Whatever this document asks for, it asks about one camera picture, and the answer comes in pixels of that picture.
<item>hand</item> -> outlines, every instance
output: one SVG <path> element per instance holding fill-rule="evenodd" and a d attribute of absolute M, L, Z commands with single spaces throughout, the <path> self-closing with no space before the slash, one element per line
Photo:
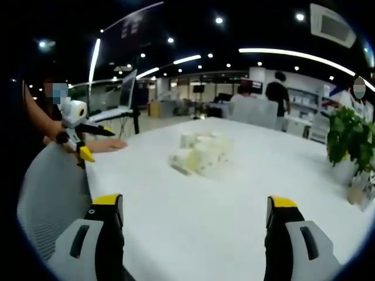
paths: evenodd
<path fill-rule="evenodd" d="M 68 145 L 67 143 L 64 143 L 63 144 L 63 147 L 64 147 L 64 150 L 67 152 L 67 153 L 75 153 L 77 154 L 77 152 L 70 147 L 70 145 Z"/>
<path fill-rule="evenodd" d="M 60 133 L 60 132 L 64 132 L 65 129 L 63 127 L 63 123 L 61 121 L 53 121 L 51 123 L 51 126 L 49 128 L 49 131 L 48 131 L 48 135 L 47 137 L 53 141 L 56 140 L 56 136 Z"/>
<path fill-rule="evenodd" d="M 128 145 L 122 139 L 103 139 L 88 142 L 87 146 L 91 152 L 101 153 L 118 151 L 127 147 Z"/>

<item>laptop screen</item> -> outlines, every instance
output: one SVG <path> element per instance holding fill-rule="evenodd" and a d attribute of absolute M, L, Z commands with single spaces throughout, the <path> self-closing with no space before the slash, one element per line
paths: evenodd
<path fill-rule="evenodd" d="M 131 108 L 134 82 L 137 76 L 137 70 L 134 70 L 122 80 L 120 106 Z"/>

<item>linear ceiling light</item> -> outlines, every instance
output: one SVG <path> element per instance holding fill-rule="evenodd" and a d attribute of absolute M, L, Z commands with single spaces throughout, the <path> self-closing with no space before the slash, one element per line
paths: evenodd
<path fill-rule="evenodd" d="M 269 53 L 269 54 L 286 54 L 289 56 L 295 56 L 295 57 L 303 57 L 304 59 L 314 60 L 318 61 L 320 63 L 327 64 L 329 66 L 332 66 L 338 70 L 344 71 L 345 73 L 348 73 L 351 76 L 355 76 L 356 73 L 354 71 L 351 71 L 350 69 L 341 66 L 340 64 L 334 63 L 330 60 L 322 59 L 321 57 L 316 57 L 311 54 L 305 54 L 300 52 L 294 52 L 294 51 L 287 51 L 287 50 L 279 50 L 279 49 L 268 49 L 268 48 L 245 48 L 245 49 L 239 49 L 240 53 Z M 375 92 L 375 87 L 372 86 L 367 80 L 363 79 L 366 86 L 368 86 L 372 91 Z"/>
<path fill-rule="evenodd" d="M 147 76 L 148 74 L 151 74 L 151 73 L 157 72 L 158 70 L 159 70 L 159 67 L 155 67 L 155 68 L 153 68 L 153 69 L 150 69 L 150 70 L 147 70 L 147 71 L 141 73 L 140 75 L 137 75 L 136 78 L 137 78 L 137 79 L 140 79 L 140 78 L 142 78 L 142 77 Z"/>
<path fill-rule="evenodd" d="M 195 56 L 191 56 L 191 57 L 185 57 L 184 59 L 180 59 L 180 60 L 175 60 L 173 62 L 173 64 L 180 64 L 180 63 L 185 63 L 187 61 L 191 61 L 191 60 L 198 60 L 198 59 L 201 59 L 202 57 L 197 54 Z"/>
<path fill-rule="evenodd" d="M 89 83 L 93 82 L 94 70 L 95 70 L 96 62 L 97 62 L 98 56 L 99 56 L 99 49 L 100 49 L 100 39 L 96 39 L 94 52 L 93 52 L 93 58 L 91 59 L 90 72 L 88 74 L 88 82 Z"/>

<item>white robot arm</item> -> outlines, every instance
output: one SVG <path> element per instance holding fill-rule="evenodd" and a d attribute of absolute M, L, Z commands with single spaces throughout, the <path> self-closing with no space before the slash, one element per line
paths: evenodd
<path fill-rule="evenodd" d="M 57 138 L 58 142 L 68 143 L 82 159 L 95 162 L 86 144 L 78 137 L 77 131 L 104 136 L 113 136 L 114 134 L 107 127 L 87 119 L 87 104 L 83 101 L 72 101 L 69 97 L 62 98 L 58 107 L 61 110 L 63 126 L 66 128 L 66 133 L 62 133 Z"/>

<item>laptop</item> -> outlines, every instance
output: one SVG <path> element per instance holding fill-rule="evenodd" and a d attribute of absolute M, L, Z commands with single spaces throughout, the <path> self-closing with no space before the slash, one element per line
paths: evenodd
<path fill-rule="evenodd" d="M 101 113 L 92 115 L 90 121 L 100 122 L 108 119 L 114 119 L 120 117 L 124 113 L 129 113 L 132 111 L 132 96 L 134 90 L 134 83 L 137 76 L 137 70 L 134 70 L 124 79 L 122 79 L 122 85 L 120 90 L 120 103 L 119 106 L 113 109 L 103 111 Z"/>

